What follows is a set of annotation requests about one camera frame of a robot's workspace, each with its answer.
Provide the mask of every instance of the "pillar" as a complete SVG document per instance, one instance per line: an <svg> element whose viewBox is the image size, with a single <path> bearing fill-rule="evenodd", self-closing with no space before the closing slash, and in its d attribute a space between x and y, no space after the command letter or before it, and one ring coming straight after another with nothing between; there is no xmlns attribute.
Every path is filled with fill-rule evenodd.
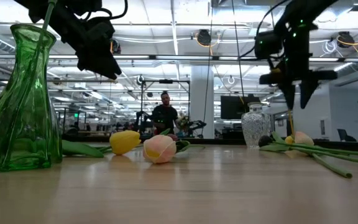
<svg viewBox="0 0 358 224"><path fill-rule="evenodd" d="M204 138L214 138L214 75L209 66L192 66L191 68L190 119L205 121Z"/></svg>

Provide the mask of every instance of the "person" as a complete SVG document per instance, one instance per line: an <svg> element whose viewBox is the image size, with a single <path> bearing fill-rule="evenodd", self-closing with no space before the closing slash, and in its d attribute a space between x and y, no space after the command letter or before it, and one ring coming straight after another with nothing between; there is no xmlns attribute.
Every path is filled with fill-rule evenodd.
<svg viewBox="0 0 358 224"><path fill-rule="evenodd" d="M164 91L161 94L162 105L158 105L153 110L154 126L157 128L156 134L160 134L166 129L170 129L169 133L174 134L173 124L177 127L178 112L170 104L169 94Z"/></svg>

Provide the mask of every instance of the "textured glass vase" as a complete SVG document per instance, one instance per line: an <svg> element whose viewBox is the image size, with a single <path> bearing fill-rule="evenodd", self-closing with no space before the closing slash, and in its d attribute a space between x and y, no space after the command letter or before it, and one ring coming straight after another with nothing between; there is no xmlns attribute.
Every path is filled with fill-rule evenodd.
<svg viewBox="0 0 358 224"><path fill-rule="evenodd" d="M0 95L0 171L50 167L62 161L60 129L46 79L56 38L34 26L13 25L11 31L16 62Z"/></svg>
<svg viewBox="0 0 358 224"><path fill-rule="evenodd" d="M248 149L258 149L260 137L270 135L270 115L262 112L261 103L249 103L249 112L241 117L242 133Z"/></svg>

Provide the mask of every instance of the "computer monitor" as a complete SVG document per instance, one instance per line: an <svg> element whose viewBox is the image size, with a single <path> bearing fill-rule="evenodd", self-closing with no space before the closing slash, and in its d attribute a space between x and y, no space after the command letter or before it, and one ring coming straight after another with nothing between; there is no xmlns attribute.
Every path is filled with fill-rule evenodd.
<svg viewBox="0 0 358 224"><path fill-rule="evenodd" d="M259 97L248 95L240 96L221 96L221 119L241 119L242 114L249 112L248 103L260 102Z"/></svg>

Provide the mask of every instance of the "desk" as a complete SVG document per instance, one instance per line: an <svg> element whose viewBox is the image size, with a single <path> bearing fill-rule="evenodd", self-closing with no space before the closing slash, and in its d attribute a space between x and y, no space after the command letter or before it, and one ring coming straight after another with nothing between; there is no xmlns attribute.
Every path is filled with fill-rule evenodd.
<svg viewBox="0 0 358 224"><path fill-rule="evenodd" d="M0 224L355 224L358 164L337 163L353 179L245 146L193 148L162 165L141 148L64 158L51 169L0 173Z"/></svg>

